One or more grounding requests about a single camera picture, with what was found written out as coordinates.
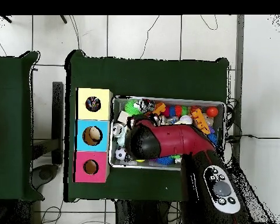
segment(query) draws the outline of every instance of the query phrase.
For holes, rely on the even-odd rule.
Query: green table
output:
[[[88,58],[66,61],[64,198],[182,201],[178,171],[110,168],[106,183],[73,183],[75,88],[110,89],[114,95],[226,102],[229,62]]]
[[[42,200],[30,185],[30,71],[37,52],[0,57],[0,200]]]

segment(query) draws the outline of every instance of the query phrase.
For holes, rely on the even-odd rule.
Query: white tile floor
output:
[[[51,136],[52,82],[65,83],[65,58],[78,48],[76,34],[69,16],[64,24],[60,16],[10,16],[12,23],[0,17],[0,43],[7,56],[16,56],[36,50],[41,54],[33,72],[34,138]],[[236,15],[183,15],[182,34],[180,16],[160,15],[149,32],[144,59],[158,60],[210,60],[226,57],[231,69],[235,69],[236,58]],[[118,57],[138,59],[141,57],[147,31],[157,18],[154,16],[75,16],[80,37],[80,49],[90,57]],[[0,56],[5,53],[0,46]],[[235,72],[230,72],[232,95],[234,94]],[[46,154],[34,161],[34,166],[50,164]],[[225,159],[231,156],[226,146]],[[45,200],[34,205],[34,224],[40,224],[44,211],[49,207],[60,207],[63,191],[63,166],[56,178],[42,186]],[[101,221],[115,224],[114,203],[110,200],[79,200],[63,203],[62,215],[56,224],[81,224],[86,221]],[[56,219],[58,209],[46,213],[44,221]],[[169,220],[176,218],[176,210],[170,209]],[[91,222],[85,224],[104,224]]]

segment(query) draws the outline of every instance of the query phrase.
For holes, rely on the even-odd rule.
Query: white remote control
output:
[[[215,165],[207,167],[204,181],[216,209],[227,214],[240,210],[239,199],[223,169]]]

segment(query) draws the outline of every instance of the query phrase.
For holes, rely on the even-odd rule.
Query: red ball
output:
[[[206,110],[206,114],[208,115],[208,117],[214,118],[218,115],[219,111],[216,107],[209,107]]]

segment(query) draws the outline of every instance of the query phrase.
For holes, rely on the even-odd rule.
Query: hole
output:
[[[96,146],[103,139],[103,133],[96,126],[90,126],[83,131],[82,138],[87,145]]]
[[[101,108],[100,99],[95,96],[90,96],[87,98],[85,102],[85,106],[88,111],[95,113],[96,111],[99,111]]]
[[[99,165],[95,160],[88,160],[84,163],[83,169],[87,174],[96,174],[99,170]]]

